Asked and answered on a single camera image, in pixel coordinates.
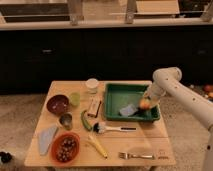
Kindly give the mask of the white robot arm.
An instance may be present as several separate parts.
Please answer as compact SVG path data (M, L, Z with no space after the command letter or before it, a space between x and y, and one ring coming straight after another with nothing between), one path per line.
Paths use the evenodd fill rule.
M156 106L160 99L169 93L182 104L209 131L202 171L213 171L213 102L195 93L180 83L182 71L178 67L157 69L153 72L153 82L144 93L151 106Z

